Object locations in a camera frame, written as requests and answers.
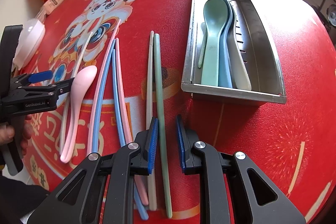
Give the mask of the pink plastic spoon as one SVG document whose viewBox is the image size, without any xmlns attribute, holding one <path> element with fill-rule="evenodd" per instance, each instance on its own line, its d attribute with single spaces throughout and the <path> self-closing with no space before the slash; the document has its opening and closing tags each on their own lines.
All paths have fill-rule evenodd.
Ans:
<svg viewBox="0 0 336 224">
<path fill-rule="evenodd" d="M 70 125 L 68 129 L 66 142 L 62 154 L 60 156 L 60 160 L 63 163 L 68 163 L 71 160 L 76 142 L 81 105 L 86 92 L 88 91 L 88 89 L 90 88 L 91 84 L 93 83 L 96 77 L 96 74 L 97 74 L 97 67 L 95 65 L 90 65 L 79 71 L 72 83 L 70 93 L 70 103 L 71 103 Z"/>
</svg>

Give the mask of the blue plastic spoon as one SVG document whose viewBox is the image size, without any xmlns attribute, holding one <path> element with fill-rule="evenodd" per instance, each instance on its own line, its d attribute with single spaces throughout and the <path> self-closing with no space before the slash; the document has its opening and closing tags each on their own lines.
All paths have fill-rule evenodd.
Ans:
<svg viewBox="0 0 336 224">
<path fill-rule="evenodd" d="M 220 36 L 220 53 L 219 53 L 219 86 L 224 88 L 232 88 L 230 57 L 228 54 L 227 38 L 231 27 L 233 14 L 232 9 L 227 0 L 222 0 L 226 4 L 228 10 L 228 18 L 224 29 Z"/>
</svg>

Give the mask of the beige plastic spoon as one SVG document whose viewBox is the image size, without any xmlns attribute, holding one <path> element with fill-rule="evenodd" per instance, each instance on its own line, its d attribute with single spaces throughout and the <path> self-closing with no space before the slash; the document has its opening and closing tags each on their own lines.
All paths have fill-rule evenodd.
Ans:
<svg viewBox="0 0 336 224">
<path fill-rule="evenodd" d="M 229 4 L 231 6 L 232 14 L 233 14 L 232 23 L 231 23 L 231 27 L 228 32 L 228 38 L 227 38 L 231 70 L 233 73 L 236 87 L 241 90 L 251 91 L 252 85 L 251 85 L 246 67 L 244 65 L 242 55 L 238 47 L 238 42 L 236 40 L 236 14 L 230 2 Z"/>
</svg>

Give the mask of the green plastic spoon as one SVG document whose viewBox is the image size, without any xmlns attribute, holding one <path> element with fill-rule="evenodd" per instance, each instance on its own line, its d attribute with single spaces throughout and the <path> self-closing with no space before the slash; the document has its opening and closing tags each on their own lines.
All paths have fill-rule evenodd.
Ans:
<svg viewBox="0 0 336 224">
<path fill-rule="evenodd" d="M 228 7 L 223 0 L 207 0 L 203 9 L 207 30 L 201 84 L 219 85 L 219 43 L 228 21 Z"/>
</svg>

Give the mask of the white pink lidded container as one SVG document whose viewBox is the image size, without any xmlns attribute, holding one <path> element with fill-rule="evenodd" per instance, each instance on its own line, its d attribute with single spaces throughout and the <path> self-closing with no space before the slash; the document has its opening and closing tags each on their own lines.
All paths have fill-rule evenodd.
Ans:
<svg viewBox="0 0 336 224">
<path fill-rule="evenodd" d="M 13 64 L 19 70 L 24 68 L 33 58 L 45 32 L 45 25 L 37 18 L 30 19 L 23 25 L 13 59 Z"/>
</svg>

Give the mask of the red printed table mat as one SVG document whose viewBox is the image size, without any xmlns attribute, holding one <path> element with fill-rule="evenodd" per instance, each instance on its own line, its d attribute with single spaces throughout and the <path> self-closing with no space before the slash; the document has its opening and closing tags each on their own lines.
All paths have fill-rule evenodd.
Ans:
<svg viewBox="0 0 336 224">
<path fill-rule="evenodd" d="M 148 223 L 198 223 L 199 178 L 179 163 L 175 118 L 227 154 L 242 151 L 308 223 L 335 213 L 335 47 L 303 0 L 229 0 L 250 90 L 206 86 L 198 67 L 208 0 L 65 0 L 25 73 L 104 67 L 120 41 L 129 132 L 146 128 L 150 33 L 160 37 L 167 160 L 155 161 L 158 207 Z"/>
</svg>

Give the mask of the stainless steel utensil tray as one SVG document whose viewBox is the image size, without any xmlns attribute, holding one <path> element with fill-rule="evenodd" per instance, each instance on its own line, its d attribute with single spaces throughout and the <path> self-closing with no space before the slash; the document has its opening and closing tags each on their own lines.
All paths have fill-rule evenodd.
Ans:
<svg viewBox="0 0 336 224">
<path fill-rule="evenodd" d="M 225 101 L 286 102 L 260 0 L 192 0 L 181 88 Z"/>
</svg>

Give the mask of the silver round pot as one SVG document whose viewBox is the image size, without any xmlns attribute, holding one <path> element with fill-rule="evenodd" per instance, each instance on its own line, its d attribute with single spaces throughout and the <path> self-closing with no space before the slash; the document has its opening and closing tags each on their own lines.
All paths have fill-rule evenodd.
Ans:
<svg viewBox="0 0 336 224">
<path fill-rule="evenodd" d="M 336 27 L 336 4 L 332 4 L 327 8 L 327 19 L 333 27 Z"/>
</svg>

